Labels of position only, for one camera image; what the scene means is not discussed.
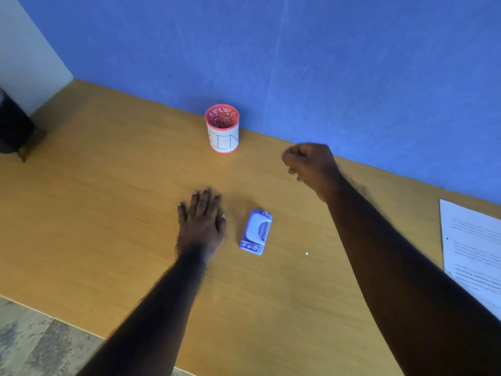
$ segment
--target black object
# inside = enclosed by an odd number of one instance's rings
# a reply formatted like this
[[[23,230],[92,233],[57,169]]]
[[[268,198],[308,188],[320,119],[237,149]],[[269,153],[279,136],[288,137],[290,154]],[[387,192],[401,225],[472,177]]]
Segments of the black object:
[[[28,115],[0,88],[0,153],[17,153],[25,161],[20,150],[34,130]]]

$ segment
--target white paper sheet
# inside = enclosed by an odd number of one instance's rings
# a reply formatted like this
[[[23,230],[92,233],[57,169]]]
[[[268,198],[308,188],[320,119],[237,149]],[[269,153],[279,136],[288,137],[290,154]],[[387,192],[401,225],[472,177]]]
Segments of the white paper sheet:
[[[501,220],[440,200],[445,272],[501,319]]]

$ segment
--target forearm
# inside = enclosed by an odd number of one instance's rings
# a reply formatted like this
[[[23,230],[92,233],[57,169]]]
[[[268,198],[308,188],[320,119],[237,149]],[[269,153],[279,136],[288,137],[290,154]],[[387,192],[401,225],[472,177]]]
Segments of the forearm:
[[[181,256],[79,376],[170,375],[204,270],[200,251]]]
[[[367,305],[404,373],[501,369],[499,321],[344,178],[335,185],[329,210]]]

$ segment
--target wooden table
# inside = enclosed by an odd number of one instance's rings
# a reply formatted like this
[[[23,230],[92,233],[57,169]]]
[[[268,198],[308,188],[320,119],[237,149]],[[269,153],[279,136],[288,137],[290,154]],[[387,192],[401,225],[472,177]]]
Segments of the wooden table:
[[[211,185],[223,193],[228,237],[178,367],[199,376],[401,374],[327,208],[280,160],[287,142],[241,130],[239,149],[218,155],[203,117],[83,81],[34,119],[50,134],[28,162],[0,157],[0,294],[106,337],[174,261],[177,203]],[[439,198],[501,217],[497,205],[339,161],[439,265]],[[252,208],[273,214],[262,256],[238,248]]]

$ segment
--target cup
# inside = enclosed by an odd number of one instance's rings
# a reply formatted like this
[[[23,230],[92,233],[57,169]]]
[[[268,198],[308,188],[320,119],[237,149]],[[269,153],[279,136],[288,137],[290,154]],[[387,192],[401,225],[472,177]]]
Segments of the cup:
[[[221,154],[234,152],[238,147],[238,111],[228,104],[217,104],[207,110],[205,121],[210,146]]]

